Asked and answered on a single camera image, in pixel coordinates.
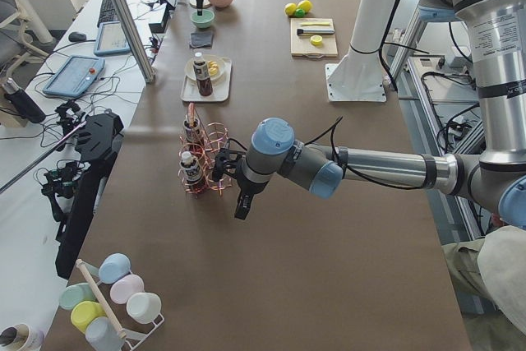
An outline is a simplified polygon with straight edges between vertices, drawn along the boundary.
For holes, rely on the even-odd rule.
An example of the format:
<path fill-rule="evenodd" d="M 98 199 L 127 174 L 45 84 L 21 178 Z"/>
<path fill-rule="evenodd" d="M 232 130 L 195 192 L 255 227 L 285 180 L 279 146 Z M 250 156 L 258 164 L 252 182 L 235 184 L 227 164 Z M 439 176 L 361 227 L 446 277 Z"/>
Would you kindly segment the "steel muddler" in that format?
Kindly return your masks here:
<path fill-rule="evenodd" d="M 306 36 L 306 35 L 333 35 L 335 33 L 334 29 L 314 29 L 314 28 L 297 28 L 296 34 L 298 36 Z"/>

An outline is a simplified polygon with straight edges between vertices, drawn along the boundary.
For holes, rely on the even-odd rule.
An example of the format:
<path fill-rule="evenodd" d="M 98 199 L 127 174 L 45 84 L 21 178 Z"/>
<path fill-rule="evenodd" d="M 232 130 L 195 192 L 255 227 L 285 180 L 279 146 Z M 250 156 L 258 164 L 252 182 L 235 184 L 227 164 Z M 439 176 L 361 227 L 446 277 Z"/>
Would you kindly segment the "aluminium frame post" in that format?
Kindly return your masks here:
<path fill-rule="evenodd" d="M 155 81 L 155 70 L 151 66 L 150 60 L 146 56 L 145 49 L 141 42 L 141 37 L 127 5 L 127 1 L 112 0 L 112 2 L 121 22 L 123 33 L 130 46 L 131 53 L 136 60 L 136 64 L 139 67 L 145 82 L 153 83 Z"/>

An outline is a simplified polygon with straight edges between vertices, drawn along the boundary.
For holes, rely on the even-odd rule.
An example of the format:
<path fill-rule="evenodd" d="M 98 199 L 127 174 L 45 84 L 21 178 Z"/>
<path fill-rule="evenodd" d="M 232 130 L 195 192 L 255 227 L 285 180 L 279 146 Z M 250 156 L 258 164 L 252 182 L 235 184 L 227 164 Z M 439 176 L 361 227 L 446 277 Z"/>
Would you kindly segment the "blue teach pendant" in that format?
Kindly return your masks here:
<path fill-rule="evenodd" d="M 103 57 L 130 52 L 130 45 L 119 21 L 102 22 L 99 25 L 94 55 Z"/>
<path fill-rule="evenodd" d="M 44 95 L 78 98 L 95 83 L 105 66 L 100 57 L 70 56 L 42 89 Z"/>

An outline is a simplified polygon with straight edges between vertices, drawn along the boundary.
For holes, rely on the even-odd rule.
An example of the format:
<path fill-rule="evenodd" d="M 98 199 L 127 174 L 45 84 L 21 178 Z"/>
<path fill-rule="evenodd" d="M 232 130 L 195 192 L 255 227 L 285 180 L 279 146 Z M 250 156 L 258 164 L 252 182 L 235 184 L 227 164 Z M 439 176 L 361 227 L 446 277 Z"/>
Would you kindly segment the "green lime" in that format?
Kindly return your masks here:
<path fill-rule="evenodd" d="M 306 15 L 305 11 L 301 8 L 297 8 L 293 14 L 296 18 L 303 18 Z"/>

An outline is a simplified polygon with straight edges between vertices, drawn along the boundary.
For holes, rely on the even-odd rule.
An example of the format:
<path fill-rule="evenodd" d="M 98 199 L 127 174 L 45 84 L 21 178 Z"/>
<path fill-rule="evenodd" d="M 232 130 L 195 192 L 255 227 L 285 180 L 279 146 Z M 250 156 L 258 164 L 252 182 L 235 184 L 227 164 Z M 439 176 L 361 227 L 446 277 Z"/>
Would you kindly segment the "person in beige clothes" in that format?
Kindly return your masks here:
<path fill-rule="evenodd" d="M 474 350 L 525 349 L 525 231 L 504 226 L 485 238 L 442 247 L 454 288 L 498 310 L 463 314 Z"/>

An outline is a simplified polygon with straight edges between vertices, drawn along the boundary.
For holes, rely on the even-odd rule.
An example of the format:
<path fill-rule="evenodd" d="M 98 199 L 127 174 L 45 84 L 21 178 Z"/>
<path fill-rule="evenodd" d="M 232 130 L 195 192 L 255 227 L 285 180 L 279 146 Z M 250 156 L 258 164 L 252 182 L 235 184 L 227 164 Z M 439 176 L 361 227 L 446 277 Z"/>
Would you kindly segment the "green ceramic bowl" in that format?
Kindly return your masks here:
<path fill-rule="evenodd" d="M 212 26 L 215 13 L 208 9 L 196 10 L 191 14 L 191 22 L 198 29 L 207 29 Z"/>

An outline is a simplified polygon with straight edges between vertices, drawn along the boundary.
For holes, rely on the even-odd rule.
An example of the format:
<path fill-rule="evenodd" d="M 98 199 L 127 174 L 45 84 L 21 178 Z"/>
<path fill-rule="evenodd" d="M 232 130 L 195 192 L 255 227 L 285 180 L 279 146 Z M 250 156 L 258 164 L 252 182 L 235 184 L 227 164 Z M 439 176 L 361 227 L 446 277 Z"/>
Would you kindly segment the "middle tea bottle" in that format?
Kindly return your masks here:
<path fill-rule="evenodd" d="M 183 151 L 180 158 L 183 183 L 188 192 L 198 194 L 205 190 L 205 175 L 197 157 L 191 151 Z"/>

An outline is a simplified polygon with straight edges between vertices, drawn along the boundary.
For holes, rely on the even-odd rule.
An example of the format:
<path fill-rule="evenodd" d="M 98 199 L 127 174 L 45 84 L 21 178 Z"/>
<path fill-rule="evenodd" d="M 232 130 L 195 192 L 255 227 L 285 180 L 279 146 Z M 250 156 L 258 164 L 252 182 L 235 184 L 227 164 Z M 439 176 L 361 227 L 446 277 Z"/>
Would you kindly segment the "yellow plastic knife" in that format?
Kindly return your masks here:
<path fill-rule="evenodd" d="M 300 26 L 330 26 L 331 23 L 328 21 L 304 21 L 300 23 Z"/>

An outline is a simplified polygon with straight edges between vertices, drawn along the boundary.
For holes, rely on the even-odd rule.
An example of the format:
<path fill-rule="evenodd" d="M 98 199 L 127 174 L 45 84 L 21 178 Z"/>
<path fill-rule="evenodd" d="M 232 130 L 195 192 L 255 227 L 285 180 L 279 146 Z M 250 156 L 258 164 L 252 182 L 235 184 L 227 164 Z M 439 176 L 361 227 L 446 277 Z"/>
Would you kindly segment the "black water bottle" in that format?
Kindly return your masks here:
<path fill-rule="evenodd" d="M 4 91 L 4 98 L 15 107 L 22 118 L 32 123 L 45 120 L 46 114 L 40 106 L 11 77 L 1 79 L 1 88 Z"/>

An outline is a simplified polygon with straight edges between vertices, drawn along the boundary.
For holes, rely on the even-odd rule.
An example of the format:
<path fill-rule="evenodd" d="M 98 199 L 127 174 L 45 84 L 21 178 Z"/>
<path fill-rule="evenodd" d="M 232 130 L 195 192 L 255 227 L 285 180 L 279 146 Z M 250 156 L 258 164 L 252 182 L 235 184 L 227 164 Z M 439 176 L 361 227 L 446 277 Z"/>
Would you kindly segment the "black computer mouse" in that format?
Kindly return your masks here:
<path fill-rule="evenodd" d="M 68 41 L 71 43 L 80 43 L 87 40 L 86 34 L 81 32 L 73 31 L 68 35 Z"/>

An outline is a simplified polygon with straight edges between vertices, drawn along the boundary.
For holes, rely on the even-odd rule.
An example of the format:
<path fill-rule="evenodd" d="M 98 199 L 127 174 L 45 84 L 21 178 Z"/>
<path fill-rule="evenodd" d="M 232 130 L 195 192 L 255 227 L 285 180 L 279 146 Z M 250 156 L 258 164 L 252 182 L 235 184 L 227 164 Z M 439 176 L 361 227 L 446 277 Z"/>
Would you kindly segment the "pastel cup rack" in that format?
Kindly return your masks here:
<path fill-rule="evenodd" d="M 113 253 L 99 266 L 81 258 L 82 281 L 65 288 L 58 306 L 94 350 L 138 350 L 164 323 L 158 294 L 145 290 L 127 255 Z"/>

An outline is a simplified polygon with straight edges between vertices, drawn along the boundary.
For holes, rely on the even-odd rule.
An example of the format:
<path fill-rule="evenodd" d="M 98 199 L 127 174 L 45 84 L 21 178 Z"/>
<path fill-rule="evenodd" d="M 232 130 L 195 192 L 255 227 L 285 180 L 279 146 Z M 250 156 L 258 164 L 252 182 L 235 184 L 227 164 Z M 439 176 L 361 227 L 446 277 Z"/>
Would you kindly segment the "upper yellow lemon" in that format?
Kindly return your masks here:
<path fill-rule="evenodd" d="M 312 2 L 310 0 L 302 0 L 298 3 L 298 9 L 302 9 L 305 13 L 308 13 L 312 9 Z"/>

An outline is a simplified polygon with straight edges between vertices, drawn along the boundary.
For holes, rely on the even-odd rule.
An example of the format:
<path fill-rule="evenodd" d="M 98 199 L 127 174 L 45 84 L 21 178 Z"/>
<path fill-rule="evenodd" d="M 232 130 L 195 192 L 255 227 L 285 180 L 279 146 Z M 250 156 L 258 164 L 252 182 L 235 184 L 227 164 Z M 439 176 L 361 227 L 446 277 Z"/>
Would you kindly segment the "lower yellow lemon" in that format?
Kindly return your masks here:
<path fill-rule="evenodd" d="M 287 16 L 293 16 L 297 9 L 298 9 L 297 4 L 291 2 L 285 5 L 284 12 Z"/>

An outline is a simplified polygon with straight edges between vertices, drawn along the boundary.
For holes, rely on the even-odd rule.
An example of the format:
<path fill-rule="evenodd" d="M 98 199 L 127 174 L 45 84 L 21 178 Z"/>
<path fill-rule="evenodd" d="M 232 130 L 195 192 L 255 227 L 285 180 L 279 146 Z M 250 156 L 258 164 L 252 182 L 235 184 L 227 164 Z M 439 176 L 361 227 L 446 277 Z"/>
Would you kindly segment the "tea bottle white cap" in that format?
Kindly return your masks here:
<path fill-rule="evenodd" d="M 193 67 L 199 93 L 201 96 L 210 96 L 213 93 L 213 86 L 202 52 L 194 53 L 194 59 Z"/>

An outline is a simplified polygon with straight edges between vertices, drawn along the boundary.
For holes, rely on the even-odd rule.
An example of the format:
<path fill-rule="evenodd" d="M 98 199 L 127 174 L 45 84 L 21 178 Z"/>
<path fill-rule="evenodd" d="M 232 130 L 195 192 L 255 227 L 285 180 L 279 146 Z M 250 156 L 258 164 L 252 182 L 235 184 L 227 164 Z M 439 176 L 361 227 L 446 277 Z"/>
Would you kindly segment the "outer tea bottle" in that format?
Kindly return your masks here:
<path fill-rule="evenodd" d="M 187 115 L 183 121 L 183 129 L 189 150 L 197 154 L 202 153 L 204 150 L 204 137 L 200 121 Z"/>

